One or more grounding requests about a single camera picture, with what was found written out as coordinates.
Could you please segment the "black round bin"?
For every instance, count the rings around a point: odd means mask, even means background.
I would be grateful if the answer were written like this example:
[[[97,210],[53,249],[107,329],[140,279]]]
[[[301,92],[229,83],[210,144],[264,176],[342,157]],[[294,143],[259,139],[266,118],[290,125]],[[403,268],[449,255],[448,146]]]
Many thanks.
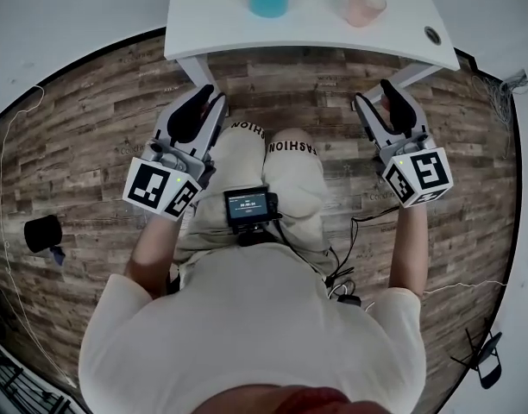
[[[24,224],[24,238],[32,253],[57,247],[62,241],[62,229],[55,215],[47,215]]]

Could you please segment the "person's right leg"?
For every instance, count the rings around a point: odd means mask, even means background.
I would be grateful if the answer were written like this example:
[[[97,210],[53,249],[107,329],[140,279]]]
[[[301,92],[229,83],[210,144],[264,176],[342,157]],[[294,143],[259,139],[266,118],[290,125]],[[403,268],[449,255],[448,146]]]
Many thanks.
[[[313,139],[307,132],[305,132],[303,129],[297,128],[282,129],[281,131],[277,132],[271,138],[271,142],[276,141],[302,141],[308,144],[313,143]]]

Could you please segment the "black folding chair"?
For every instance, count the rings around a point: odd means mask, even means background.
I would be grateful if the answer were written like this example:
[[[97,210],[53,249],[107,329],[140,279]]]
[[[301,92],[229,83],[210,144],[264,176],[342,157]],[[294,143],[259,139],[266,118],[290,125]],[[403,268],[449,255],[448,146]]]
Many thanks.
[[[475,338],[471,336],[468,329],[465,329],[465,334],[470,353],[462,359],[457,359],[454,356],[451,356],[450,359],[462,365],[466,370],[475,371],[481,388],[489,390],[500,380],[502,374],[502,365],[497,349],[502,333],[494,334],[489,330],[487,340],[481,346],[475,345]]]

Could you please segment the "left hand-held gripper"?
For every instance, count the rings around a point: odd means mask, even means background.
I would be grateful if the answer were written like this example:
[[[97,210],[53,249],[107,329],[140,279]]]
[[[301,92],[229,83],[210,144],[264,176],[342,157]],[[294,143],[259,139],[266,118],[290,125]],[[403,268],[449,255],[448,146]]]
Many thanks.
[[[158,117],[158,132],[131,161],[123,200],[177,222],[199,199],[216,171],[210,156],[227,113],[226,95],[213,86],[184,93]]]

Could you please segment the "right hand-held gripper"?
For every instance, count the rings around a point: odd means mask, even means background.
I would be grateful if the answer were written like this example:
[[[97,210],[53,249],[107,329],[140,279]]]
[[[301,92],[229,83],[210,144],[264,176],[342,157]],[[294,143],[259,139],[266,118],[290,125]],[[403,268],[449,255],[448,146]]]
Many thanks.
[[[388,125],[368,98],[360,92],[354,96],[354,110],[368,139],[378,149],[380,177],[404,208],[440,198],[453,187],[453,178],[445,150],[425,132],[423,109],[389,79],[382,79],[380,87],[380,103],[388,112]]]

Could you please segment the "pink plastic cup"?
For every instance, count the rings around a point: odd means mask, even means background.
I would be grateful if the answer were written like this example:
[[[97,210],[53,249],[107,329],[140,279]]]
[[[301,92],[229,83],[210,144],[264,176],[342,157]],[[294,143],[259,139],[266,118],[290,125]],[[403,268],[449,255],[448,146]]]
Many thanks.
[[[386,0],[349,0],[345,19],[351,26],[363,28],[373,22],[386,7]]]

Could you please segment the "white table leg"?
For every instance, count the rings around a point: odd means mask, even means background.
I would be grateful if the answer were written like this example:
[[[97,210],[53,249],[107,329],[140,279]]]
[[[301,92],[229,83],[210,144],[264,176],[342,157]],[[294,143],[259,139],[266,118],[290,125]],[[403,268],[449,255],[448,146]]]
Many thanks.
[[[421,62],[411,63],[389,77],[388,80],[393,85],[398,85],[399,87],[405,88],[408,85],[416,83],[441,69],[441,66],[434,66]],[[382,94],[383,90],[381,89],[381,86],[376,85],[371,90],[365,92],[364,96],[374,104],[380,101]]]
[[[206,54],[176,59],[176,61],[196,86],[212,85],[214,96],[222,92],[209,68]]]

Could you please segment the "beige t-shirt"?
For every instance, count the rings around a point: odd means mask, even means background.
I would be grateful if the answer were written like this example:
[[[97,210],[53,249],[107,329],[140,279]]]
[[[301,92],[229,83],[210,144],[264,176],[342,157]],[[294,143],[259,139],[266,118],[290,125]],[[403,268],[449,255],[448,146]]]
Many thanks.
[[[79,355],[93,414],[192,414],[238,386],[328,386],[410,414],[424,389],[420,302],[385,290],[370,310],[327,296],[285,247],[228,248],[152,298],[110,276]]]

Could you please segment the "black metal rack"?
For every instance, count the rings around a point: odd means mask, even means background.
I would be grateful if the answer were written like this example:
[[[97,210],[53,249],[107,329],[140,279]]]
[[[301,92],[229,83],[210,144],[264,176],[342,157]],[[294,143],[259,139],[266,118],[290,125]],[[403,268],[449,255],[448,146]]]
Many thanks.
[[[16,332],[16,317],[3,304],[0,291],[0,391],[20,414],[85,414],[73,406],[73,400],[52,389],[34,373],[7,354],[1,342]]]

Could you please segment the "person's right forearm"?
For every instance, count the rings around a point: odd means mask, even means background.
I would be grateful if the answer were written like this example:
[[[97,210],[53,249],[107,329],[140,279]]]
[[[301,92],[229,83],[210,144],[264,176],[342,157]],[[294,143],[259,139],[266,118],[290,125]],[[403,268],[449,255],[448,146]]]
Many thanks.
[[[389,286],[424,295],[429,268],[429,233],[425,204],[399,210]]]

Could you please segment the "small black monitor screen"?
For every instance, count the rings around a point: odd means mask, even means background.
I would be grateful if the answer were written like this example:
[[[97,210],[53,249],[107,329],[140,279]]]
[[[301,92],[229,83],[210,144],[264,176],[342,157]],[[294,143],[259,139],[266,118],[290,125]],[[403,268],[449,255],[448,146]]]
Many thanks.
[[[275,193],[267,186],[260,186],[225,191],[223,196],[227,223],[241,247],[275,242],[275,237],[267,230],[269,223],[281,218]]]

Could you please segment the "person's left forearm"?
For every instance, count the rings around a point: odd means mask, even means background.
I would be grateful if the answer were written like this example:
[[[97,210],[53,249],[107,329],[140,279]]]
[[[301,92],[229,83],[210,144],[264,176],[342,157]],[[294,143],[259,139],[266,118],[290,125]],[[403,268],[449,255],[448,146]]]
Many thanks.
[[[125,267],[124,275],[152,298],[165,295],[170,268],[183,218],[171,221],[153,215],[141,232]]]

